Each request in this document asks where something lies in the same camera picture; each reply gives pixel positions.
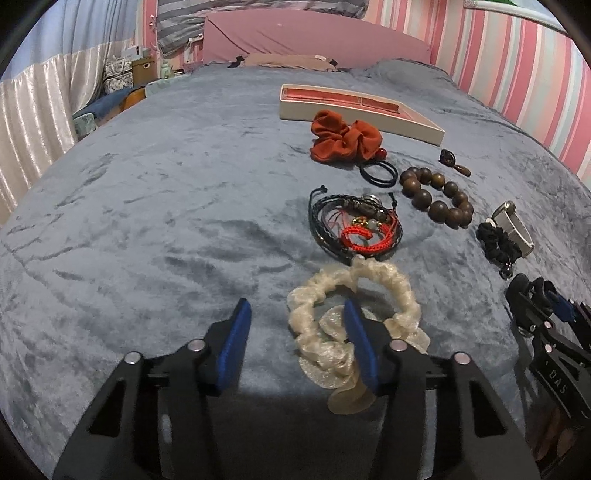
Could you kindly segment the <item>right hand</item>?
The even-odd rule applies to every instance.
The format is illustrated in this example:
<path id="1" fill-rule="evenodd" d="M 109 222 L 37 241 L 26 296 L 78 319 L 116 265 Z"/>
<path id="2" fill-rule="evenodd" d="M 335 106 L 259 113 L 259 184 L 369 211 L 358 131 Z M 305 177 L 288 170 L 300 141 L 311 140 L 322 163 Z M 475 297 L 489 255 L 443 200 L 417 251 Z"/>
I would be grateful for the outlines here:
<path id="1" fill-rule="evenodd" d="M 574 445 L 577 436 L 577 429 L 570 425 L 569 419 L 558 407 L 554 408 L 534 448 L 535 460 L 562 458 Z"/>

